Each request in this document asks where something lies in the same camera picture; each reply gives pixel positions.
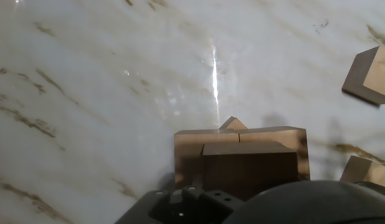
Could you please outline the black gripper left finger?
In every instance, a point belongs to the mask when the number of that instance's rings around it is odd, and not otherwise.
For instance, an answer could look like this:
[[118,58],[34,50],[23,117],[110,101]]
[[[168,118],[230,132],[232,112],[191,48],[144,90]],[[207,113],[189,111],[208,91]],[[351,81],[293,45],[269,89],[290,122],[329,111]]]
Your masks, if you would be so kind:
[[244,188],[205,189],[199,175],[180,190],[147,192],[115,224],[220,224],[243,203]]

